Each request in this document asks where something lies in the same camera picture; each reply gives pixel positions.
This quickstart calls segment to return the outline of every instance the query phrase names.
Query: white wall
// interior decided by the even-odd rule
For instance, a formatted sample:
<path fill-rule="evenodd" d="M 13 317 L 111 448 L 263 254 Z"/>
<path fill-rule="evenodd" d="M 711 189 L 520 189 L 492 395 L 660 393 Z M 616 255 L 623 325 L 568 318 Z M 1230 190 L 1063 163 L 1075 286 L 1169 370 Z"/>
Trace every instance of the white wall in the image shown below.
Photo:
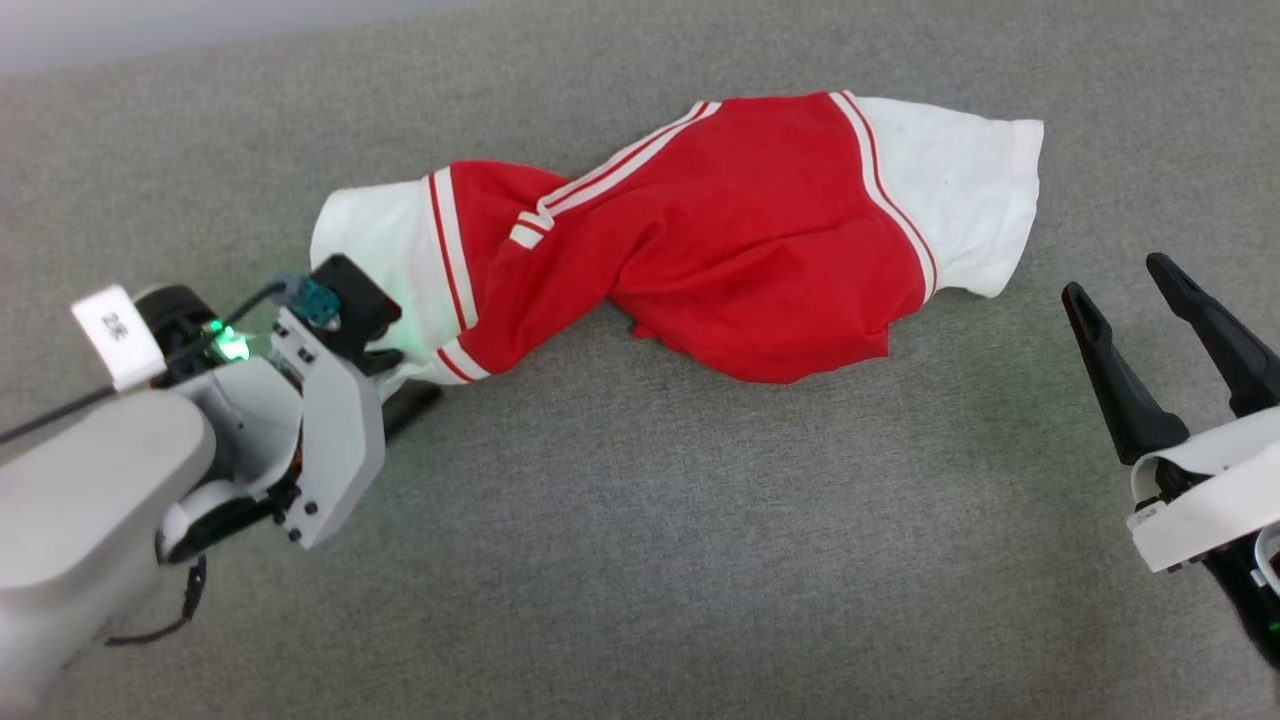
<path fill-rule="evenodd" d="M 476 4 L 479 0 L 0 0 L 0 74 Z"/>

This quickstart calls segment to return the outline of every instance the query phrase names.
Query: red and white garment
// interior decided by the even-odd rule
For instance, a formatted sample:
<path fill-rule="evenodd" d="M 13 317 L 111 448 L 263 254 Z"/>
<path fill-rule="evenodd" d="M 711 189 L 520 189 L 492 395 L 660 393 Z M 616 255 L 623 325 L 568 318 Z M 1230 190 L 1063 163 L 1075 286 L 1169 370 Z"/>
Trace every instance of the red and white garment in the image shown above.
<path fill-rule="evenodd" d="M 325 202 L 404 309 L 398 378 L 504 373 L 611 299 L 635 334 L 744 380 L 887 355 L 938 290 L 993 297 L 1036 217 L 1039 120 L 832 92 L 699 102 L 572 182 L 457 163 Z"/>

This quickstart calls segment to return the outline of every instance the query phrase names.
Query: label tag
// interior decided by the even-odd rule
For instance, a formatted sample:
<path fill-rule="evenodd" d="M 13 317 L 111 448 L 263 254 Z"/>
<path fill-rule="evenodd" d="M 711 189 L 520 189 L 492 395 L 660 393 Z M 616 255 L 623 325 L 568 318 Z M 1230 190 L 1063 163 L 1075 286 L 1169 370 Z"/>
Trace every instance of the label tag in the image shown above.
<path fill-rule="evenodd" d="M 125 391 L 165 370 L 164 352 L 124 288 L 115 284 L 72 305 L 115 389 Z"/>

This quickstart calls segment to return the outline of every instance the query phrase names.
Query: red fabric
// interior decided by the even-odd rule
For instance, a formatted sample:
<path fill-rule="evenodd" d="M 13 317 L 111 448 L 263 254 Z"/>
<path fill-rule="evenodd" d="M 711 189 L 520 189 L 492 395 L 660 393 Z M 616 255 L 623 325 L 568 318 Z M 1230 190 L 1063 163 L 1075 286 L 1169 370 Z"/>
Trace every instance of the red fabric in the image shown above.
<path fill-rule="evenodd" d="M 554 176 L 488 164 L 488 179 L 472 181 L 471 164 L 454 165 L 479 310 L 461 347 L 506 372 L 609 297 L 637 337 L 742 380 L 786 383 L 887 355 L 888 324 L 919 309 L 924 279 L 868 196 L 860 158 L 849 120 L 813 95 L 703 106 L 541 206 L 530 192 L 562 184 Z M 472 187 L 483 182 L 488 192 Z M 518 200 L 517 225 L 550 224 L 532 247 L 494 241 Z"/>

